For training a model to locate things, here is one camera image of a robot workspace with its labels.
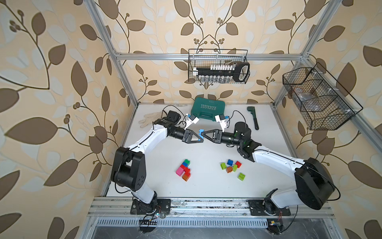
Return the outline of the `red long lego brick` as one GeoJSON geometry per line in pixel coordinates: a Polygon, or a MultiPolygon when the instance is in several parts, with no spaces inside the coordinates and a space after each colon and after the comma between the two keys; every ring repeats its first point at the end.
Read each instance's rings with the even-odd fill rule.
{"type": "Polygon", "coordinates": [[[188,167],[184,166],[183,164],[180,167],[185,174],[190,175],[190,169],[188,167]]]}

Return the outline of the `pink lego brick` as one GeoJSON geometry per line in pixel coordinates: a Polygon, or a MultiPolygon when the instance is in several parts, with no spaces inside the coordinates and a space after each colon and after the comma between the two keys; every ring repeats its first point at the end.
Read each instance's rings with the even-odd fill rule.
{"type": "Polygon", "coordinates": [[[177,174],[178,176],[182,176],[184,172],[185,172],[185,170],[184,170],[184,168],[182,168],[182,167],[179,167],[179,168],[176,170],[176,174],[177,174]]]}

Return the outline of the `lime green small lego brick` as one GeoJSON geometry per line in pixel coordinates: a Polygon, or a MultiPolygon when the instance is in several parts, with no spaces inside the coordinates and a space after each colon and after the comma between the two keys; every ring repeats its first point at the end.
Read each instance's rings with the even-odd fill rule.
{"type": "Polygon", "coordinates": [[[238,178],[240,181],[244,181],[245,177],[246,177],[245,174],[243,174],[243,173],[239,173],[239,175],[238,175],[237,178],[238,178]]]}

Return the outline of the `blue long lego brick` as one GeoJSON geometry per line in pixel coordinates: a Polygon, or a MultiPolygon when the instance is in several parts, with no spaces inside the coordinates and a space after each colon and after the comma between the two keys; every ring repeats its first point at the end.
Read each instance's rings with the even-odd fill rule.
{"type": "Polygon", "coordinates": [[[203,132],[204,132],[203,129],[200,129],[200,130],[199,130],[199,136],[200,136],[201,140],[204,140],[204,136],[202,135],[203,132]]]}

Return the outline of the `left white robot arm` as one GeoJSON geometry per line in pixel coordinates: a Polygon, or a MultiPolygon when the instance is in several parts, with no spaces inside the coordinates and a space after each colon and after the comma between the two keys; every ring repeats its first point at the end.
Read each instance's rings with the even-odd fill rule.
{"type": "Polygon", "coordinates": [[[184,143],[202,143],[204,139],[191,129],[177,126],[181,116],[175,111],[153,122],[150,131],[129,147],[119,147],[114,155],[110,180],[115,186],[127,188],[132,195],[144,204],[151,204],[156,192],[146,183],[145,155],[150,153],[168,136],[184,143]]]}

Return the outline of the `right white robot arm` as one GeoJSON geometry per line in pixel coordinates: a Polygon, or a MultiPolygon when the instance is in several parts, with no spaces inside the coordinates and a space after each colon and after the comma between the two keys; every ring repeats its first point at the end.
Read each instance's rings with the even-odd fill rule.
{"type": "Polygon", "coordinates": [[[262,203],[266,214],[274,215],[280,209],[298,205],[320,210],[337,191],[330,175],[318,160],[303,160],[272,151],[254,141],[251,133],[248,125],[240,121],[235,124],[233,133],[213,129],[203,131],[201,135],[213,143],[236,146],[244,159],[267,165],[293,180],[293,186],[284,190],[276,188],[267,194],[262,203]]]}

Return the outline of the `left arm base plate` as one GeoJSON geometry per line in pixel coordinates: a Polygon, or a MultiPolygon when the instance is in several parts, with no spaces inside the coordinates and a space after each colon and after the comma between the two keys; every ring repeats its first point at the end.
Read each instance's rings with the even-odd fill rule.
{"type": "Polygon", "coordinates": [[[152,215],[159,213],[160,215],[168,215],[171,210],[170,199],[153,199],[150,204],[145,204],[137,199],[133,200],[130,214],[131,215],[152,215]]]}

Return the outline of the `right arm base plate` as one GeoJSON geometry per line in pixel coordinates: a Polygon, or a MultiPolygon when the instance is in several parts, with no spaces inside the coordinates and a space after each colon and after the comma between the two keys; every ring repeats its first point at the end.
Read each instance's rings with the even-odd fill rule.
{"type": "Polygon", "coordinates": [[[287,208],[278,208],[272,201],[253,199],[248,200],[251,216],[290,216],[287,208]]]}

